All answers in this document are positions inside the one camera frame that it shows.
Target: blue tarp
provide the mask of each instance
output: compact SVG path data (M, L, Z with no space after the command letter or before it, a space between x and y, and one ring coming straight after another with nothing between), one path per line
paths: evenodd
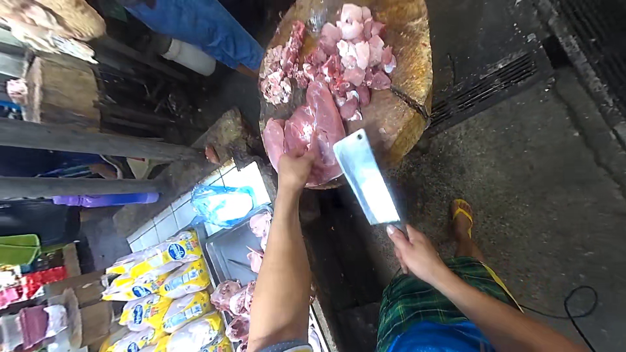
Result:
M150 29L198 46L231 68L256 70L263 48L217 0L156 0L126 9Z

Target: metal grate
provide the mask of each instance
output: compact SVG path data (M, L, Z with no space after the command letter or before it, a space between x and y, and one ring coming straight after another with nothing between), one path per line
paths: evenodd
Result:
M626 5L619 0L551 0L616 107L626 115Z
M530 78L537 71L533 56L526 53L482 77L467 89L461 89L441 101L436 101L433 104L432 121L427 133L437 134L517 93L519 89L514 88L530 83Z

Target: wire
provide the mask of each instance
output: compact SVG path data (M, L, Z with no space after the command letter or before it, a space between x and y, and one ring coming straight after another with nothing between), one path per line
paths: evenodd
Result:
M574 294L576 292L578 292L581 289L589 289L591 290L591 292L593 292L593 304L591 306L591 308L589 308L586 312L584 312L583 314L579 314L579 315L574 315L572 316L572 314L570 313L570 307L569 307L569 302L570 299L574 296ZM520 304L520 306L524 309L528 309L529 311L533 311L537 314L540 314L542 316L546 316L548 318L553 318L553 319L568 319L569 321L572 322L572 325L574 325L574 328L576 328L576 331L578 331L578 334L580 335L580 337L583 338L583 340L585 340L585 343L587 344L587 346L589 347L590 350L592 350L592 352L596 352L595 348L593 348L591 342L589 342L589 340L587 339L587 337L585 336L585 334L583 334L583 332L580 330L580 328L578 327L578 324L576 324L576 321L574 319L576 318L584 318L586 316L590 316L595 309L598 307L598 292L591 286L586 286L586 285L582 285L579 287L576 287L575 289L572 289L570 291L570 293L565 297L565 299L563 300L563 307L565 308L565 312L567 313L567 316L558 316L558 315L552 315L552 314L547 314L544 313L542 311L538 311L536 309L533 309L531 307L526 307L522 304Z

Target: green plaid shorts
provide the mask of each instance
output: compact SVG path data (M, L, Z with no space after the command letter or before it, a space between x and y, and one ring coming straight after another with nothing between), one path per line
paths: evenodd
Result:
M507 304L514 300L495 281L485 265L473 257L444 261L465 282ZM419 321L453 324L468 318L444 295L424 281L400 274L382 292L376 351L386 351L394 339Z

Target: cleaver blade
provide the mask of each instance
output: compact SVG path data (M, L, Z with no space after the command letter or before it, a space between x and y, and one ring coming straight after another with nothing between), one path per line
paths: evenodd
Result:
M365 130L352 133L332 149L370 225L400 223Z

